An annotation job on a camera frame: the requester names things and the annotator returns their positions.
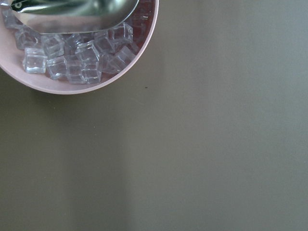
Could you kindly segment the metal ice scoop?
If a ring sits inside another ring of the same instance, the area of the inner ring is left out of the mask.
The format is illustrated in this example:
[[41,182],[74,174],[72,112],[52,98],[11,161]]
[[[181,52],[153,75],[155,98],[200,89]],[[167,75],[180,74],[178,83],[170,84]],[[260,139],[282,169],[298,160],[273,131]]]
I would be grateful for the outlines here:
[[41,34],[88,33],[110,29],[134,12],[137,0],[2,0],[1,7]]

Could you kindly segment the clear ice cubes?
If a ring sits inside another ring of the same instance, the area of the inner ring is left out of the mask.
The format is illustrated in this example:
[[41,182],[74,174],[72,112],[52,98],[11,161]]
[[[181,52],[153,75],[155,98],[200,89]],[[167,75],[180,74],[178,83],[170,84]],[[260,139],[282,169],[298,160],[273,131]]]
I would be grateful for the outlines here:
[[4,26],[14,31],[22,50],[23,69],[71,84],[97,84],[116,75],[136,57],[145,41],[154,1],[138,0],[134,12],[121,24],[88,33],[41,34],[21,23],[11,10],[1,7]]

